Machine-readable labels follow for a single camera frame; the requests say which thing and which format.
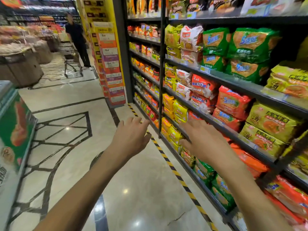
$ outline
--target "black pants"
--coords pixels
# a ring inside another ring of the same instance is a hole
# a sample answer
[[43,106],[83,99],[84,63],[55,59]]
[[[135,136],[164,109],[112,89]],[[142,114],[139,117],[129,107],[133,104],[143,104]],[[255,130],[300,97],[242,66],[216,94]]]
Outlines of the black pants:
[[88,52],[87,52],[86,43],[83,43],[83,42],[75,43],[74,42],[74,45],[75,45],[75,47],[76,47],[76,49],[79,53],[79,56],[80,56],[80,58],[83,62],[83,66],[91,67]]

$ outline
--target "dark t-shirt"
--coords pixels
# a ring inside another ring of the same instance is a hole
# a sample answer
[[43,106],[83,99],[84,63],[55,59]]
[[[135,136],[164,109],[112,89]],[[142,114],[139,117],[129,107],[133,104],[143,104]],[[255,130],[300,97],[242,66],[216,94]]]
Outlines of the dark t-shirt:
[[65,25],[65,32],[71,35],[72,41],[74,44],[85,43],[83,38],[83,30],[82,27],[78,23]]

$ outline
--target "person in dark clothing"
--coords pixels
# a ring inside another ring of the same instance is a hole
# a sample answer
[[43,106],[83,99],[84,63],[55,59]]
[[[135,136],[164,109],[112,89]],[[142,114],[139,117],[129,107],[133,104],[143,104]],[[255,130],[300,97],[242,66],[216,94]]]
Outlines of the person in dark clothing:
[[86,38],[82,29],[78,23],[74,23],[73,16],[71,14],[66,15],[67,24],[65,25],[65,32],[71,42],[74,43],[77,49],[83,65],[85,68],[91,69],[89,56],[87,53]]

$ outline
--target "supermarket aisle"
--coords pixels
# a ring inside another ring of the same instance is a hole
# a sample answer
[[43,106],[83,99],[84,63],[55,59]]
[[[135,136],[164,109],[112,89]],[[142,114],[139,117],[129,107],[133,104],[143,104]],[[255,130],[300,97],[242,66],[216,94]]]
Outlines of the supermarket aisle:
[[[56,65],[54,62],[46,70]],[[119,120],[134,116],[127,105],[109,109],[97,80],[49,82],[40,89],[20,90],[40,124],[10,231],[33,230],[109,145]],[[132,107],[142,117],[137,107]],[[154,130],[149,127],[149,131],[217,230],[230,231]],[[152,141],[115,175],[103,200],[104,207],[96,205],[83,230],[211,230]],[[98,217],[103,210],[106,216]],[[107,221],[108,229],[101,229],[101,221]]]

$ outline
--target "store shelf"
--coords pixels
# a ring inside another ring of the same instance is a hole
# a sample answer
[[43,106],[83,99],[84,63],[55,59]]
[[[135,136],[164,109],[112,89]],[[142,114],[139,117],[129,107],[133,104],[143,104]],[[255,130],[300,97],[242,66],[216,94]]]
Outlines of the store shelf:
[[129,34],[129,36],[135,40],[139,40],[139,41],[146,42],[152,45],[160,46],[160,38],[141,36],[141,35],[135,35],[135,34]]
[[186,134],[186,132],[180,127],[180,125],[179,125],[176,121],[172,120],[165,112],[163,112],[163,116],[164,116],[165,118],[167,118],[168,121],[169,121],[176,129],[178,129],[178,130],[182,133],[182,135],[183,135],[187,140],[189,140],[189,137],[188,137],[188,135]]
[[294,173],[292,173],[290,170],[285,169],[280,173],[280,175],[290,180],[293,186],[296,186],[303,192],[308,193],[308,184],[304,182],[301,178],[296,176]]
[[261,148],[259,148],[256,144],[250,142],[244,136],[235,132],[234,130],[229,128],[227,125],[225,125],[224,123],[222,123],[221,121],[213,117],[212,115],[204,114],[200,112],[198,109],[196,109],[191,104],[191,102],[184,100],[182,96],[178,95],[171,88],[164,86],[164,89],[167,91],[167,93],[174,96],[176,99],[180,100],[187,108],[192,110],[199,117],[207,121],[209,124],[213,125],[222,134],[224,134],[225,136],[233,140],[235,143],[237,143],[244,151],[251,154],[253,157],[255,157],[256,159],[258,159],[259,161],[267,165],[269,168],[271,169],[275,168],[275,164],[274,164],[275,159],[271,155],[263,151]]
[[128,18],[128,21],[134,21],[134,22],[153,22],[153,21],[160,21],[160,17],[148,17],[148,18]]
[[154,123],[152,122],[152,120],[150,119],[150,117],[146,114],[146,112],[143,111],[143,109],[140,107],[140,105],[137,103],[136,99],[134,98],[135,101],[135,105],[138,107],[138,109],[140,110],[140,112],[143,114],[143,116],[150,120],[150,125],[152,126],[152,128],[155,130],[155,132],[159,135],[158,132],[158,128],[154,125]]
[[144,84],[142,84],[139,80],[137,80],[135,77],[134,79],[137,81],[137,83],[139,83],[148,93],[151,94],[152,97],[154,97],[154,99],[158,102],[159,101],[159,97],[153,92],[151,91],[151,89],[148,89]]
[[137,91],[137,93],[139,93],[139,95],[143,98],[143,100],[151,107],[151,109],[152,109],[157,115],[159,115],[158,110],[148,101],[147,98],[144,97],[144,95],[142,94],[142,92],[139,91],[139,89],[138,89],[137,87],[135,87],[135,90]]
[[132,49],[129,49],[129,51],[131,51],[133,54],[137,55],[138,57],[141,57],[142,59],[144,59],[146,62],[148,63],[151,63],[152,65],[154,66],[157,66],[160,68],[160,62],[155,60],[155,59],[152,59],[151,57],[148,57],[140,52],[137,52],[135,50],[132,50]]
[[165,62],[178,66],[179,69],[192,72],[206,79],[218,82],[236,92],[243,93],[247,96],[256,98],[260,102],[280,110],[286,110],[294,116],[307,119],[308,101],[297,97],[288,96],[252,82],[236,78],[232,75],[225,74],[216,70],[210,70],[204,66],[193,67],[180,59],[168,55]]
[[283,24],[283,25],[302,25],[308,23],[308,16],[258,16],[258,17],[245,17],[245,16],[236,16],[236,17],[192,17],[192,18],[181,18],[178,19],[171,18],[169,19],[170,24],[183,24],[183,25],[195,25],[196,23],[203,24]]
[[137,66],[133,65],[133,68],[135,70],[137,70],[140,74],[142,74],[143,77],[145,77],[146,79],[150,80],[152,83],[154,83],[156,86],[159,87],[159,82],[154,79],[153,77],[151,77],[150,75],[148,75],[147,73],[145,73],[144,71],[140,70]]
[[206,195],[206,197],[210,200],[210,202],[213,204],[213,206],[218,210],[218,212],[221,214],[221,216],[224,218],[226,217],[226,209],[221,205],[221,203],[218,201],[218,199],[212,194],[209,188],[205,185],[205,183],[195,174],[195,172],[187,165],[187,163],[183,160],[183,158],[177,153],[172,145],[168,142],[166,137],[162,134],[160,134],[161,139],[165,143],[165,145],[168,147],[168,149],[172,152],[172,154],[175,156],[175,158],[181,163],[183,168],[187,171],[187,173],[191,176],[191,178],[196,182],[196,184],[200,187],[200,189],[203,191],[203,193]]

